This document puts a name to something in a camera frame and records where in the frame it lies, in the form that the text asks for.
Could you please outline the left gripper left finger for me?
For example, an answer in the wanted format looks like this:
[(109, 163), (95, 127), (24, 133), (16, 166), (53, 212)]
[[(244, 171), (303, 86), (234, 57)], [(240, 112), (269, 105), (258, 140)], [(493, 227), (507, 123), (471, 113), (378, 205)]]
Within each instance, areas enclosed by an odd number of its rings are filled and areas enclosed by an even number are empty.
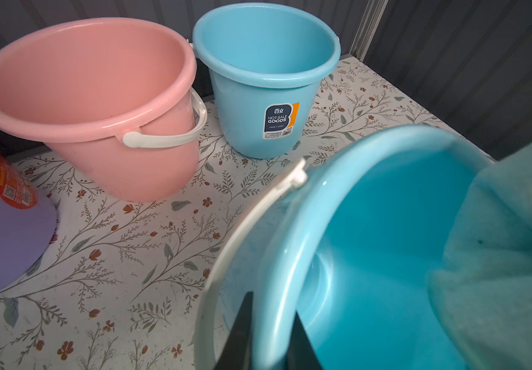
[(252, 292), (245, 294), (224, 349), (213, 370), (251, 369), (253, 297)]

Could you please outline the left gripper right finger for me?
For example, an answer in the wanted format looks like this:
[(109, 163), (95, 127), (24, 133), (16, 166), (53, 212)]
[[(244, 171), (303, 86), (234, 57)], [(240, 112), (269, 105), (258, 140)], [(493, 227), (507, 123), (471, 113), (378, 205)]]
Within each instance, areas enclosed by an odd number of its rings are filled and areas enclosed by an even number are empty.
[(323, 370), (298, 313), (295, 314), (289, 347), (286, 354), (287, 370)]

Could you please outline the blue bucket white handle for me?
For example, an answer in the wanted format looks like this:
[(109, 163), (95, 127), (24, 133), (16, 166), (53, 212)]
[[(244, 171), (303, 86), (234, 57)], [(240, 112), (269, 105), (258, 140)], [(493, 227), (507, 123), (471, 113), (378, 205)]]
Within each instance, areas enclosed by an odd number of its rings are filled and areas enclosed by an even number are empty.
[(213, 369), (245, 294), (251, 369), (286, 369), (298, 313), (323, 369), (464, 369), (426, 281), (492, 160), (430, 126), (397, 126), (323, 165), (299, 160), (236, 224), (207, 279), (194, 360)]

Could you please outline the light green cloth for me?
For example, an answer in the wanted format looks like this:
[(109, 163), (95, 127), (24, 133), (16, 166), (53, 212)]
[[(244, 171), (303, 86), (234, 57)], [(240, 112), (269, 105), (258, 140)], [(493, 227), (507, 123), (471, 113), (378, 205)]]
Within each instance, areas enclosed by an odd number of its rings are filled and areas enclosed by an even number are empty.
[(480, 171), (429, 278), (437, 319), (471, 369), (532, 369), (532, 143)]

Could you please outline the purple plastic bucket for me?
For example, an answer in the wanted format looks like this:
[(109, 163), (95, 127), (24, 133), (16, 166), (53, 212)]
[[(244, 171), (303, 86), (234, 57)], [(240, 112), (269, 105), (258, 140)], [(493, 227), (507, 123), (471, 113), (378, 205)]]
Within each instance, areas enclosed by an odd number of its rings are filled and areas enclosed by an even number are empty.
[(52, 202), (0, 154), (0, 290), (43, 255), (56, 223)]

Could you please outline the pink plastic bucket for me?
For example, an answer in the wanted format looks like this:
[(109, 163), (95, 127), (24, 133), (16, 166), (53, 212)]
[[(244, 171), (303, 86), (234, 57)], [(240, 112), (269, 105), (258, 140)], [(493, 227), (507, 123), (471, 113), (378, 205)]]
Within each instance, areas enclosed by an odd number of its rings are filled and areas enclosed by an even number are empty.
[(157, 23), (51, 26), (0, 50), (0, 130), (44, 143), (119, 200), (162, 200), (198, 165), (196, 68), (190, 43)]

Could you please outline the blue bucket with label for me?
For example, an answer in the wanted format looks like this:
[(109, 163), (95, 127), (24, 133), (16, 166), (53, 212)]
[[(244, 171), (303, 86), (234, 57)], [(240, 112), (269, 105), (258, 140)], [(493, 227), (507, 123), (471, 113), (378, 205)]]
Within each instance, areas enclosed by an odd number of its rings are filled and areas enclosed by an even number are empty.
[(193, 28), (209, 69), (221, 131), (245, 157), (270, 159), (300, 140), (341, 44), (319, 18), (290, 6), (239, 3), (207, 12)]

